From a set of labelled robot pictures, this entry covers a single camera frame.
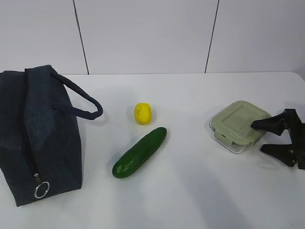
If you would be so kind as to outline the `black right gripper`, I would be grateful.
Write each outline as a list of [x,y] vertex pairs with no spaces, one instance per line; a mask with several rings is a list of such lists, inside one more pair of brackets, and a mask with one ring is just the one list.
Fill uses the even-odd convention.
[[297,164],[299,169],[305,169],[305,124],[302,123],[295,109],[285,109],[284,114],[256,120],[251,124],[251,128],[278,136],[284,130],[288,130],[291,144],[264,144],[260,151],[281,161],[288,167],[294,167]]

